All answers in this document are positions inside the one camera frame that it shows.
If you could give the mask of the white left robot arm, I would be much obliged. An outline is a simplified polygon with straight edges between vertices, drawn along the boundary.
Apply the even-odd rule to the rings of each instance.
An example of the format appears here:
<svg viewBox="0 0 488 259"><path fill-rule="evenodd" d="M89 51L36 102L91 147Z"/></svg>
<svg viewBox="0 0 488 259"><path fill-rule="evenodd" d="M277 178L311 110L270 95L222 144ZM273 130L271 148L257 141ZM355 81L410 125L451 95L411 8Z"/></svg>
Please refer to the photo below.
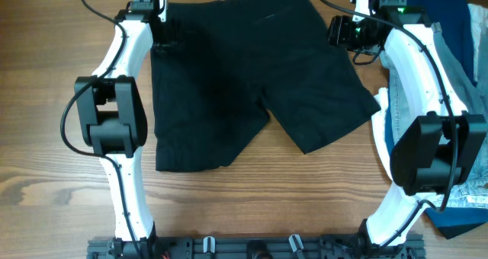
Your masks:
<svg viewBox="0 0 488 259"><path fill-rule="evenodd" d="M114 237L91 241L89 258L162 258L153 217L146 203L142 151L148 136L146 114L136 86L157 27L164 37L178 39L165 11L122 10L114 39L102 63L89 77L75 82L82 136L92 147L108 178L114 205Z"/></svg>

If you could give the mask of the black shorts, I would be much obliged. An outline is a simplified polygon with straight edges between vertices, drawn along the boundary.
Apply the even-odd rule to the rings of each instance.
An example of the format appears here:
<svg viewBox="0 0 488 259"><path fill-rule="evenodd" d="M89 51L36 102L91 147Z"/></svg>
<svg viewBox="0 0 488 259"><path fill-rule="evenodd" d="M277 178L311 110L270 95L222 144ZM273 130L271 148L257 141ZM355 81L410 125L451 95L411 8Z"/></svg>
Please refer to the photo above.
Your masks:
<svg viewBox="0 0 488 259"><path fill-rule="evenodd" d="M151 52L156 170L230 165L271 117L303 153L379 111L310 0L171 3L181 40Z"/></svg>

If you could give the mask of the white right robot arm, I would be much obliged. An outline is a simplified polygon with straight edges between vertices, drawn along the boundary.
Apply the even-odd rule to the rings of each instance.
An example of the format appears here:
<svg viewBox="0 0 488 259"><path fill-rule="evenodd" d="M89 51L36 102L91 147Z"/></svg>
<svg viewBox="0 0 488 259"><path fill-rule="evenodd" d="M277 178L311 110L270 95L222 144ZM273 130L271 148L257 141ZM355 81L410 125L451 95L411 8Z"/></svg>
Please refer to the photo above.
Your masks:
<svg viewBox="0 0 488 259"><path fill-rule="evenodd" d="M425 209L465 206L486 146L483 105L441 36L441 26L407 0L351 0L332 19L329 42L378 59L390 85L376 95L373 134L391 179L383 202L361 227L366 256L396 253Z"/></svg>

